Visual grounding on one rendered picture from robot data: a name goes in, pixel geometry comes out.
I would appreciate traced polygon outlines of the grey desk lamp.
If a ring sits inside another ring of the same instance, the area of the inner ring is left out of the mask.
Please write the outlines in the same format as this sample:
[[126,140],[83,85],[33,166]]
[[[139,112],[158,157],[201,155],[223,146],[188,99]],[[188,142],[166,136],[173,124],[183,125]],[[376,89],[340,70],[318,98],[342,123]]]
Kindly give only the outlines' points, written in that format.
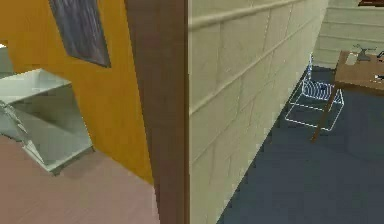
[[358,57],[357,57],[358,61],[370,61],[371,58],[366,54],[366,52],[376,50],[376,48],[362,47],[360,44],[355,44],[354,47],[360,49],[360,52],[358,53]]

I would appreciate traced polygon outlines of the brown wooden table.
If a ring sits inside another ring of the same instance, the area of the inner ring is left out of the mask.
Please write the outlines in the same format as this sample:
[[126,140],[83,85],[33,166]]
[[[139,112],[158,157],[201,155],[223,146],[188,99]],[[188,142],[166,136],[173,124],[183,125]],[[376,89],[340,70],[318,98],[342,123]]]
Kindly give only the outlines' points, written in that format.
[[321,128],[324,126],[331,105],[339,90],[384,96],[384,80],[378,81],[376,79],[377,75],[384,75],[384,62],[380,62],[376,55],[368,54],[369,61],[356,61],[353,65],[348,65],[347,59],[350,54],[350,51],[341,51],[339,54],[334,73],[334,87],[312,135],[312,142],[316,141]]

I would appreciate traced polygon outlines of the dark brown wall frame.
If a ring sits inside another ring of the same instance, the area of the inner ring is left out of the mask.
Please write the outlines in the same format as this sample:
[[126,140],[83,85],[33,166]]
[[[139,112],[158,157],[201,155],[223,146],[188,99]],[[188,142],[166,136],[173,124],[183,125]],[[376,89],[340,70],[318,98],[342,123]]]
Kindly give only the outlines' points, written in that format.
[[358,6],[384,7],[384,0],[361,0]]

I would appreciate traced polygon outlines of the white open shelf unit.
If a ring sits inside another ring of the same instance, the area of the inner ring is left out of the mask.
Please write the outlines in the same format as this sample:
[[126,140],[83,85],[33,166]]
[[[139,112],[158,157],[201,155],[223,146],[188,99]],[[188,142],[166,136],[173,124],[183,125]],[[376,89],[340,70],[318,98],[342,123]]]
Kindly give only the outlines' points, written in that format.
[[71,82],[43,69],[0,76],[0,135],[54,175],[93,149]]

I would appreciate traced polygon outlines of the grey framed wall picture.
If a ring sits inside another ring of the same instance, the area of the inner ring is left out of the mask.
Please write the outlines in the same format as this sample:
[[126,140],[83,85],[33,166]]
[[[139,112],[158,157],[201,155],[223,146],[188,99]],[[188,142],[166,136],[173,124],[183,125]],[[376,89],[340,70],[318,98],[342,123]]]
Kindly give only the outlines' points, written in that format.
[[48,0],[66,53],[102,67],[111,62],[97,0]]

